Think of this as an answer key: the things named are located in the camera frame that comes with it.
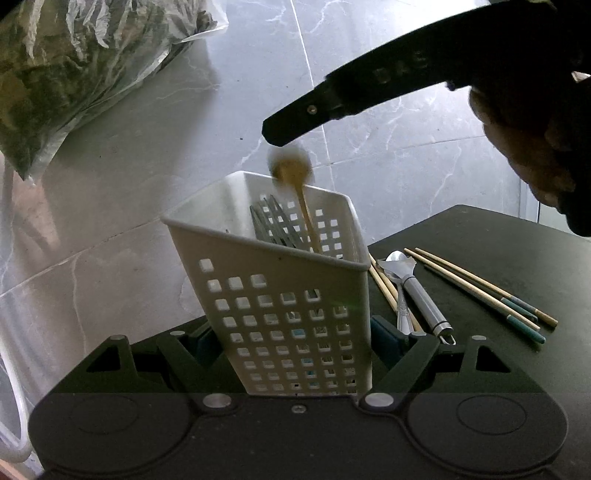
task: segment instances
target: metal bolt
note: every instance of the metal bolt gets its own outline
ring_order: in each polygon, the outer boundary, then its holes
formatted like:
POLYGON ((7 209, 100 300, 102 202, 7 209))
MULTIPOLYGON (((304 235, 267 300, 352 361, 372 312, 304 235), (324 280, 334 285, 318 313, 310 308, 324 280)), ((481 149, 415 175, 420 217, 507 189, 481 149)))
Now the metal bolt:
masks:
POLYGON ((293 413, 306 413, 306 410, 308 410, 308 408, 305 405, 302 405, 300 403, 298 403, 297 405, 294 405, 291 408, 291 411, 293 413))
POLYGON ((392 395, 382 392, 370 393, 364 400, 368 406, 373 408, 386 408, 394 403, 392 395))
POLYGON ((225 393, 210 393, 203 397, 203 405, 209 408, 226 408, 232 404, 232 397, 225 393))

